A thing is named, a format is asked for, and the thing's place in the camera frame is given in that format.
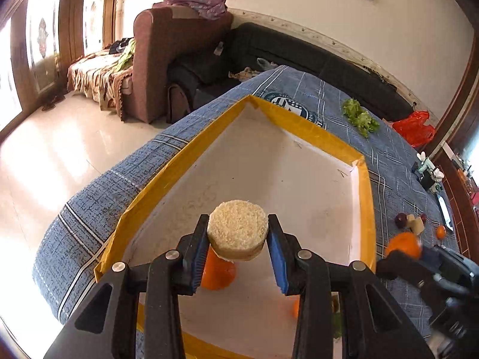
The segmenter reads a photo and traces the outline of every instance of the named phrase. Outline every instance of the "white tiled floor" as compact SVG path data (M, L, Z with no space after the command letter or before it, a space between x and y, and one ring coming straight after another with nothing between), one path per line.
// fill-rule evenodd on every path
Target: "white tiled floor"
M0 315L32 359L61 329L31 277L45 230L70 197L166 127L123 123L68 94L0 145Z

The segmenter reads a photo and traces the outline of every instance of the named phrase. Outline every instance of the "wooden door frame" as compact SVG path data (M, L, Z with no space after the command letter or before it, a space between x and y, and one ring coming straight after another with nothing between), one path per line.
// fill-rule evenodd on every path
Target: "wooden door frame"
M479 34L474 34L472 42L471 53L469 55L468 64L461 79L461 83L456 90L453 100L447 107L446 112L441 117L438 125L436 125L436 134L434 139L430 141L425 147L418 151L424 151L426 156L430 156L442 140L446 138L457 117L461 113L466 100L468 99L471 90L473 89L474 81L479 72Z
M105 0L103 5L103 47L115 39L116 0Z
M479 131L479 85L474 88L471 102L469 102L461 121L454 129L454 132L447 139L447 144L451 149L463 154L471 138Z
M58 48L60 73L58 85L38 94L30 73L26 48L26 7L28 0L13 0L15 8L11 15L10 52L13 79L22 111L3 130L2 142L15 128L41 105L55 95L66 92L68 68L83 56L83 0L60 0L58 8ZM116 0L104 1L103 36L106 46L115 40Z

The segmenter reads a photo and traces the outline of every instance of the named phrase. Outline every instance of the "patterned blanket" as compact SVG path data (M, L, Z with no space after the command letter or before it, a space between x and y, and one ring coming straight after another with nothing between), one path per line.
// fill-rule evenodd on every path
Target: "patterned blanket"
M421 242L427 246L438 242L434 229L443 223L442 215L435 197L411 173L416 151L374 115L380 124L379 131L364 138L342 115L347 94L313 75L280 66L243 82L159 133L66 203L48 228L33 268L34 281L60 322L68 320L94 285L93 268L133 199L191 139L248 94L305 117L365 156L372 186L378 258L384 256L389 239L399 233L394 225L399 212L425 212L428 219ZM446 194L441 195L452 215ZM448 234L443 243L458 249L454 234ZM398 279L386 282L386 287L417 329L427 336L431 313L418 290Z
M115 108L124 120L121 85L133 74L133 66L115 71L121 54L101 50L80 58L68 69L68 90L82 92L100 104L100 110Z

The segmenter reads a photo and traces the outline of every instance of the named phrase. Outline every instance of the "green cloth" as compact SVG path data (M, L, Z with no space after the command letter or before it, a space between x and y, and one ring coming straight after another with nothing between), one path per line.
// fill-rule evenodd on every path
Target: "green cloth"
M135 55L136 47L137 42L135 41L135 38L130 39L130 42L128 42L128 45L121 53L118 64L114 69L115 73L118 73L120 70L129 68L133 64L133 56Z

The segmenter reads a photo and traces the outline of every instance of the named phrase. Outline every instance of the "red plastic bag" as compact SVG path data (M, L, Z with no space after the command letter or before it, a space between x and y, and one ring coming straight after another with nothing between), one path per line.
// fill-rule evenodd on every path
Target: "red plastic bag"
M429 143L436 130L432 125L424 125L429 118L429 112L419 110L412 112L408 118L392 123L396 130L414 148Z

